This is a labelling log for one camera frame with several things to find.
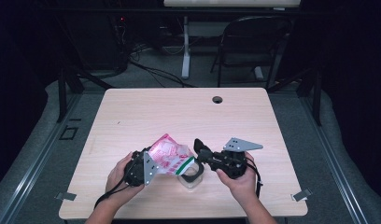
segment black chair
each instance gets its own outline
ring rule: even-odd
[[[279,43],[290,29],[291,22],[285,17],[243,17],[229,23],[210,70],[212,73],[215,65],[219,65],[218,87],[222,66],[251,69],[270,66],[267,80],[264,80],[268,88]]]

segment black strap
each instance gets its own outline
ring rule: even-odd
[[[255,162],[252,161],[250,158],[247,158],[247,160],[252,162],[252,165],[247,163],[247,166],[249,168],[251,168],[255,172],[255,174],[257,175],[257,189],[255,190],[255,193],[257,194],[257,197],[260,198],[261,186],[263,186],[262,181],[261,181],[261,175],[258,172],[258,168],[255,165]]]
[[[133,169],[133,167],[134,167],[134,164],[130,167],[129,172]],[[100,198],[97,199],[97,202],[95,202],[95,205],[94,205],[94,209],[97,207],[97,205],[100,202],[102,202],[103,200],[109,198],[109,196],[111,196],[112,194],[117,193],[119,191],[122,191],[122,190],[127,189],[127,188],[130,187],[130,185],[128,185],[128,186],[124,187],[123,189],[116,190],[122,183],[124,183],[124,180],[126,179],[127,174],[128,173],[124,174],[124,176],[121,179],[121,181],[113,189],[111,189],[110,191],[107,191],[105,194],[103,194]]]

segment silver metal plate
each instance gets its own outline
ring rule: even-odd
[[[291,194],[292,200],[295,200],[296,202],[300,200],[307,200],[307,197],[312,195],[313,192],[310,189],[305,189],[295,195]]]
[[[263,148],[263,145],[248,142],[234,137],[231,138],[231,140],[229,140],[229,142],[223,147],[224,150],[234,152],[242,152],[260,148]]]
[[[144,184],[149,185],[153,176],[158,173],[159,166],[156,162],[149,156],[149,154],[144,152]]]
[[[74,201],[76,197],[77,197],[77,195],[73,194],[73,193],[58,192],[56,197],[54,197],[54,198],[58,199],[58,200],[61,200],[61,201],[64,201],[64,200]]]

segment black curtain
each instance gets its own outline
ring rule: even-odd
[[[333,13],[347,0],[302,0],[301,12]],[[309,68],[317,59],[332,29],[333,17],[299,17],[294,19],[292,32],[278,67],[276,79],[293,77]]]
[[[0,1],[0,181],[45,108],[45,87],[63,65],[60,53],[78,61],[53,18],[36,13],[32,2]]]
[[[323,75],[351,159],[381,196],[381,1],[354,7]]]

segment wooden table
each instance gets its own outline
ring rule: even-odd
[[[215,96],[222,98],[221,104],[212,101]],[[231,137],[263,145],[250,151],[263,181],[261,201],[274,217],[307,213],[304,201],[290,197],[301,188],[265,89],[113,89],[104,96],[68,188],[77,197],[63,202],[60,217],[87,218],[117,161],[165,133],[191,150],[195,138],[216,151]],[[156,175],[116,214],[140,219],[244,216],[208,165],[193,191],[176,176]]]

